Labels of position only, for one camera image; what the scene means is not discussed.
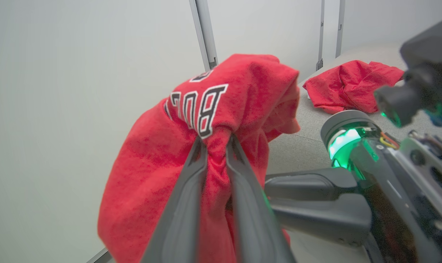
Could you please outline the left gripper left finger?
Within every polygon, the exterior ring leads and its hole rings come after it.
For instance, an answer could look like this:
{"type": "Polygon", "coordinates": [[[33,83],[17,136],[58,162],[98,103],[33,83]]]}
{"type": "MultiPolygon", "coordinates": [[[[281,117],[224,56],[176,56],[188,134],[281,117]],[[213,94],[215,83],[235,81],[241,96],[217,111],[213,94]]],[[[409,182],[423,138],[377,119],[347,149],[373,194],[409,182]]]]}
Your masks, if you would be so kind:
{"type": "Polygon", "coordinates": [[[152,234],[143,263],[197,263],[202,191],[208,153],[196,138],[152,234]]]}

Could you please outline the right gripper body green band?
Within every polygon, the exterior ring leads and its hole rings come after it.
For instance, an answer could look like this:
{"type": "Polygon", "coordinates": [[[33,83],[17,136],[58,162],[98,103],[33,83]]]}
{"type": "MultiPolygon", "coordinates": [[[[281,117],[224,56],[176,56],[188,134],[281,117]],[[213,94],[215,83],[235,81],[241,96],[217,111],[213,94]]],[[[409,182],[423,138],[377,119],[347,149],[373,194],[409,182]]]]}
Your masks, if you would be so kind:
{"type": "Polygon", "coordinates": [[[442,263],[442,138],[397,141],[358,110],[329,117],[321,138],[332,166],[356,178],[383,261],[442,263]]]}

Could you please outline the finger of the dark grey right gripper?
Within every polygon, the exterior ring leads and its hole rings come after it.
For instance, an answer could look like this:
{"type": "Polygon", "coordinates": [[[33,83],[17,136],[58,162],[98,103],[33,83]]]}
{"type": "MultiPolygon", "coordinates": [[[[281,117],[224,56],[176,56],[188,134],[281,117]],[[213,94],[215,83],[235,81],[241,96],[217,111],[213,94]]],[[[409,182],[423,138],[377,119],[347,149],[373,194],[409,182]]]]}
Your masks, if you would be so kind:
{"type": "Polygon", "coordinates": [[[297,201],[333,201],[341,194],[356,193],[358,184],[345,168],[267,175],[264,191],[268,197],[297,201]]]}
{"type": "Polygon", "coordinates": [[[333,201],[271,198],[270,205],[286,230],[333,243],[361,246],[371,231],[371,208],[360,194],[341,194],[333,201]]]}

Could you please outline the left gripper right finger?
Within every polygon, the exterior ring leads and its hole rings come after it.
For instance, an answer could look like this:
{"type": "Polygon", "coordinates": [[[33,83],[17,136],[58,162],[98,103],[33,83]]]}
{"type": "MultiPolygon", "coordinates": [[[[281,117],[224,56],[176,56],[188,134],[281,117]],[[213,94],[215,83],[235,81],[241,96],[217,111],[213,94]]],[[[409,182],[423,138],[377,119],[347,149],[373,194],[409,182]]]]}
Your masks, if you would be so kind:
{"type": "Polygon", "coordinates": [[[235,135],[226,146],[226,170],[231,182],[237,261],[294,263],[289,243],[235,135]]]}

